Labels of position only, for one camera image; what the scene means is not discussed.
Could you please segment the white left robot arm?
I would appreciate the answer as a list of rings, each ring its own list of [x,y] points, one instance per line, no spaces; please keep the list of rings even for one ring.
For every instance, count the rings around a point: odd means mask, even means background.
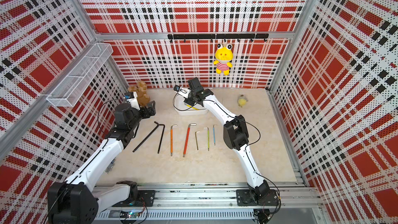
[[[141,107],[130,99],[115,109],[115,125],[100,147],[71,176],[53,183],[47,192],[49,224],[90,224],[97,214],[124,201],[136,199],[138,190],[132,181],[117,183],[105,191],[93,193],[103,172],[135,138],[140,121],[154,116],[155,102]]]

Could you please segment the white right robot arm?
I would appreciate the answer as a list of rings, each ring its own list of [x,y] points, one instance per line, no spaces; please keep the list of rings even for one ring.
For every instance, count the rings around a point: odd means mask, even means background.
[[[252,156],[247,124],[242,115],[235,115],[216,98],[210,89],[202,87],[198,78],[188,81],[188,88],[175,86],[176,94],[184,98],[191,107],[199,104],[210,111],[223,124],[223,140],[226,146],[233,150],[241,163],[247,179],[250,195],[249,204],[258,206],[275,206],[277,212],[282,203],[278,188],[271,189],[271,181],[261,175]]]

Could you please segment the orange sleeved hex key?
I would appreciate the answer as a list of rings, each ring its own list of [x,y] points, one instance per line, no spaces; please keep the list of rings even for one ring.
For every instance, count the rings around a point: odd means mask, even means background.
[[[176,127],[178,127],[178,125],[177,124],[174,124],[174,125],[172,125],[171,126],[171,130],[170,130],[170,154],[171,154],[171,156],[173,156],[173,129],[174,128],[176,128]]]

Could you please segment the blue sleeved hex key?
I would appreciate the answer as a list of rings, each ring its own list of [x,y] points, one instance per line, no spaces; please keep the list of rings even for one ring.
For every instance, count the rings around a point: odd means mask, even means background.
[[[217,126],[217,124],[214,124],[213,127],[212,127],[214,145],[216,145],[216,128],[215,128],[216,126]]]

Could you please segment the red sleeved hex key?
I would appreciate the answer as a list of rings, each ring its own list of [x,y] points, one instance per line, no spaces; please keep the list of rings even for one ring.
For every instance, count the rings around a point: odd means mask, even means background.
[[[196,126],[196,125],[197,125],[196,123],[190,123],[190,124],[188,125],[187,133],[186,133],[186,139],[185,139],[185,142],[184,142],[183,158],[185,158],[186,153],[187,153],[188,141],[189,141],[189,134],[190,134],[191,127],[192,127],[192,126]]]

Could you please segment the bare steel hex key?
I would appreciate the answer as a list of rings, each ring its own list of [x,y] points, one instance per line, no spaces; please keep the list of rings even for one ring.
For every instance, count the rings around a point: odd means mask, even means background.
[[[195,143],[196,143],[197,150],[199,150],[198,133],[200,133],[200,131],[195,131]]]

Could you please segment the green sleeved hex key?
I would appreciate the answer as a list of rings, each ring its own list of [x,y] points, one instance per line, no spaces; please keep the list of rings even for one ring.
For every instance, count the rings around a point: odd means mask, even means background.
[[[204,130],[207,131],[207,150],[210,150],[210,130],[209,127],[204,127]]]

